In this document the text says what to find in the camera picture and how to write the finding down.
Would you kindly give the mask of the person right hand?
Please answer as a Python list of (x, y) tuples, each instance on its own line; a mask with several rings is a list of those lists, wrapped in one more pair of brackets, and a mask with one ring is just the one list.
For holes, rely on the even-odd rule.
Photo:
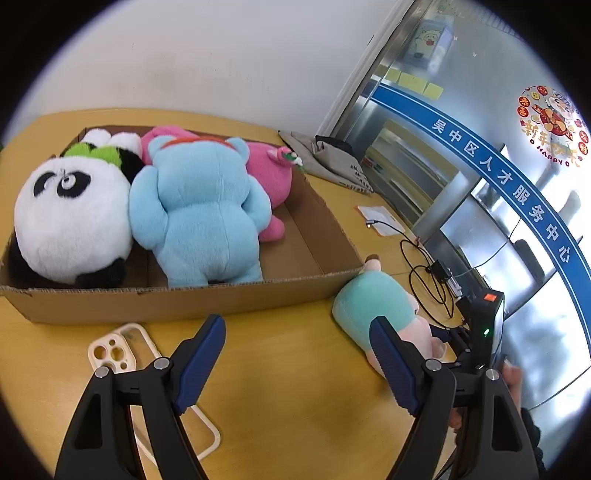
[[(499, 367), (499, 372), (509, 389), (509, 393), (516, 406), (517, 412), (522, 414), (522, 385), (523, 370), (512, 364), (508, 358), (505, 358)], [(453, 408), (450, 414), (449, 427), (456, 433), (460, 431), (463, 423), (463, 415), (460, 408)]]

